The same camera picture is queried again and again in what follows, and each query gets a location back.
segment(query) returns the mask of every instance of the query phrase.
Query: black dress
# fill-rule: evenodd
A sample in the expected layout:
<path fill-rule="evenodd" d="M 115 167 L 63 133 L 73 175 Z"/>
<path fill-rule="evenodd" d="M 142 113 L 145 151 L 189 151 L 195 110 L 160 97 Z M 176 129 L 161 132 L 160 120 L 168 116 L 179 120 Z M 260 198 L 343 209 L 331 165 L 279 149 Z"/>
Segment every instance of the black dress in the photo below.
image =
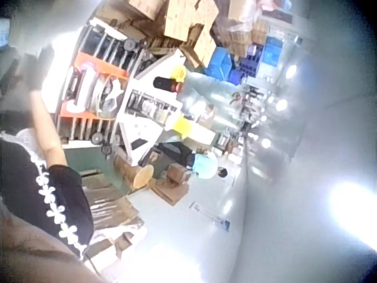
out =
<path fill-rule="evenodd" d="M 51 236 L 56 237 L 75 254 L 80 251 L 68 238 L 61 234 L 61 223 L 56 224 L 55 218 L 47 216 L 51 210 L 50 204 L 45 203 L 42 190 L 37 183 L 39 171 L 30 154 L 16 143 L 11 143 L 0 138 L 0 190 L 4 204 L 10 212 L 24 221 L 39 227 Z M 74 233 L 78 237 L 80 245 L 88 245 L 94 232 L 93 218 L 90 206 L 82 189 L 81 176 L 69 167 L 54 165 L 48 172 L 48 187 L 54 187 L 55 204 L 63 206 L 62 214 L 64 223 L 76 226 Z"/>

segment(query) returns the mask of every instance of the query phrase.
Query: white floral trim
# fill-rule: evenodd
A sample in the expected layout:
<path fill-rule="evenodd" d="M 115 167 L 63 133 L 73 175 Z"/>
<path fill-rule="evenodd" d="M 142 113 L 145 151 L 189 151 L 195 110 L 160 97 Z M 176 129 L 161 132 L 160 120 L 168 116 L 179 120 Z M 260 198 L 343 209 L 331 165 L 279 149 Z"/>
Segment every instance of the white floral trim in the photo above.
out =
<path fill-rule="evenodd" d="M 57 206 L 57 204 L 55 203 L 56 197 L 53 194 L 55 188 L 48 186 L 49 173 L 43 171 L 44 168 L 47 168 L 46 161 L 42 160 L 36 153 L 30 150 L 26 146 L 26 144 L 18 140 L 16 137 L 5 133 L 0 133 L 0 139 L 1 138 L 3 138 L 6 142 L 19 144 L 30 154 L 30 161 L 36 165 L 38 170 L 38 177 L 35 179 L 35 181 L 40 187 L 42 187 L 42 189 L 40 189 L 38 193 L 44 196 L 44 202 L 49 205 L 49 210 L 46 212 L 46 216 L 49 218 L 54 218 L 54 223 L 56 225 L 59 225 L 61 229 L 59 231 L 59 237 L 66 238 L 69 245 L 73 245 L 76 249 L 79 250 L 80 259 L 83 259 L 83 253 L 88 246 L 81 245 L 79 243 L 78 236 L 75 234 L 77 232 L 77 227 L 74 225 L 68 226 L 68 224 L 65 223 L 66 217 L 63 214 L 65 207 L 62 205 Z"/>

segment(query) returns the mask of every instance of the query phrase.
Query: glove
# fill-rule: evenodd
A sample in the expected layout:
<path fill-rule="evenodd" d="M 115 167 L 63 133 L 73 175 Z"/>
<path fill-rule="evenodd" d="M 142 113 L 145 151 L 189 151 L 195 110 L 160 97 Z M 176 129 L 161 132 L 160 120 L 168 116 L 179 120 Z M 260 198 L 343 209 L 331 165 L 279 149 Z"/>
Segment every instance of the glove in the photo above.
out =
<path fill-rule="evenodd" d="M 42 49 L 38 58 L 29 54 L 24 56 L 21 75 L 29 91 L 42 90 L 43 82 L 51 67 L 54 55 L 54 49 L 49 45 Z"/>

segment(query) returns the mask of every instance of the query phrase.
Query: wooden spool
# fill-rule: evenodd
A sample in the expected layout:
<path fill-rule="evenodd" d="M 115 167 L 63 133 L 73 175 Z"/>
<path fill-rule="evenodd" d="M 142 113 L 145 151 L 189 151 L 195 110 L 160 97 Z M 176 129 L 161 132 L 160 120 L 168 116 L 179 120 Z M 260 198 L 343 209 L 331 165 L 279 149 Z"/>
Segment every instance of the wooden spool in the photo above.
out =
<path fill-rule="evenodd" d="M 154 168 L 152 165 L 132 167 L 128 163 L 123 164 L 124 176 L 134 189 L 144 187 L 152 179 L 153 172 Z"/>

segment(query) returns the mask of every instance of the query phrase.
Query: worker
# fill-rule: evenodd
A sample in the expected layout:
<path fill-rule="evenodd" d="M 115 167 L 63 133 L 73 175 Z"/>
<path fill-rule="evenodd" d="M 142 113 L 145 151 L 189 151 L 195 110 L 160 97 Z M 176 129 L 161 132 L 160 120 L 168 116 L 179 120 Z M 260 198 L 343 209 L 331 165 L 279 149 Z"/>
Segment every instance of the worker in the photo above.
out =
<path fill-rule="evenodd" d="M 200 179 L 210 179 L 214 175 L 225 178 L 228 171 L 218 167 L 217 157 L 209 150 L 194 152 L 180 141 L 160 143 L 158 148 L 169 158 L 192 170 Z"/>
<path fill-rule="evenodd" d="M 80 263 L 94 233 L 93 218 L 81 176 L 67 166 L 41 97 L 53 56 L 52 47 L 38 58 L 19 56 L 17 68 L 10 64 L 12 70 L 1 72 L 8 80 L 17 77 L 3 84 L 3 98 L 13 95 L 11 88 L 18 84 L 27 90 L 39 145 L 33 151 L 15 136 L 0 133 L 1 282 L 101 282 Z"/>

